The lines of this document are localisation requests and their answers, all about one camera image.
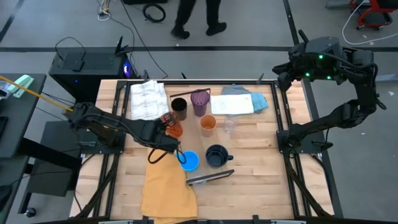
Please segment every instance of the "black pants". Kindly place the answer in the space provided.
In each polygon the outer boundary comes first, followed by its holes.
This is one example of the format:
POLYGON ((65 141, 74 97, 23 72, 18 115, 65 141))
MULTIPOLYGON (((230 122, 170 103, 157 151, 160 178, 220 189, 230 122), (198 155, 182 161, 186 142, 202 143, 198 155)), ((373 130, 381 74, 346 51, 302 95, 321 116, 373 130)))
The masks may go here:
MULTIPOLYGON (((178 7, 177 19, 175 20, 176 27, 183 27, 191 16, 196 0, 180 0, 178 7)), ((220 8, 221 0, 206 0, 207 6, 207 25, 214 27, 218 23, 218 9, 220 8)))

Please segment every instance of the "black cup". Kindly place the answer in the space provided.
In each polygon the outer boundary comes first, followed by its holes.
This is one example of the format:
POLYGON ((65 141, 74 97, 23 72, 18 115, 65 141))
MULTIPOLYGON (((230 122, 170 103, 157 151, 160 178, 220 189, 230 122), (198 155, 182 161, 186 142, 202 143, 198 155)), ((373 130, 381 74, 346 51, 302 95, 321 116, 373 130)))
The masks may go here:
POLYGON ((206 161, 209 166, 214 168, 222 167, 227 161, 233 160, 232 155, 228 155, 228 151, 224 146, 215 144, 206 150, 206 161))
POLYGON ((187 101, 183 98, 176 98, 172 101, 172 109, 177 114, 180 121, 187 118, 187 101))

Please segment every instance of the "black shoe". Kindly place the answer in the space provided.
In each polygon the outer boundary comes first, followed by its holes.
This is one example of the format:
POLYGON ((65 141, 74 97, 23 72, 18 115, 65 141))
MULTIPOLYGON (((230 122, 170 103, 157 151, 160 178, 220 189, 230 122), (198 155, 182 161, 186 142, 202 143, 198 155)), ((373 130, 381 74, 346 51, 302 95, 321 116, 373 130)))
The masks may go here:
POLYGON ((176 27, 172 29, 171 33, 175 38, 183 40, 187 39, 190 35, 190 33, 188 31, 185 31, 183 28, 176 28, 176 27))
POLYGON ((226 29, 226 23, 225 22, 219 22, 217 25, 213 27, 209 27, 206 31, 206 35, 215 35, 218 34, 219 32, 223 32, 226 29))

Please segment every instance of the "person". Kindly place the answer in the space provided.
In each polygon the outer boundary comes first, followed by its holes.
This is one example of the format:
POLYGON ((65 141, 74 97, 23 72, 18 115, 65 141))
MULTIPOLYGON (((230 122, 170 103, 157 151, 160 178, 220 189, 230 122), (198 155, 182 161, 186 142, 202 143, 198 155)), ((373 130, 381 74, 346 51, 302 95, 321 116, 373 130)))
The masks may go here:
MULTIPOLYGON (((183 27, 188 22, 195 3, 196 0, 180 0, 175 26, 171 31, 175 38, 187 39, 189 37, 190 33, 185 31, 183 27)), ((221 0, 206 0, 206 19, 209 26, 206 34, 209 36, 223 32, 226 29, 226 23, 218 21, 220 3, 221 0)))

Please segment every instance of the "blue cup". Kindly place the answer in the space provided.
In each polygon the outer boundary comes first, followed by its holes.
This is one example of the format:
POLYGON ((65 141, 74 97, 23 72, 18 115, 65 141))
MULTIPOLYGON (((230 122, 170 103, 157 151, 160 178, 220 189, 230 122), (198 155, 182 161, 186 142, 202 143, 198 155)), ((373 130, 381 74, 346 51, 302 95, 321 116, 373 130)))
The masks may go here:
MULTIPOLYGON (((192 172, 194 171, 196 168, 198 168, 199 166, 199 156, 197 153, 195 153, 194 151, 185 151, 184 152, 185 158, 186 158, 186 163, 181 164, 180 166, 182 167, 182 169, 186 172, 192 172)), ((180 158, 180 160, 183 162, 184 161, 184 157, 181 154, 178 154, 178 157, 180 158)))

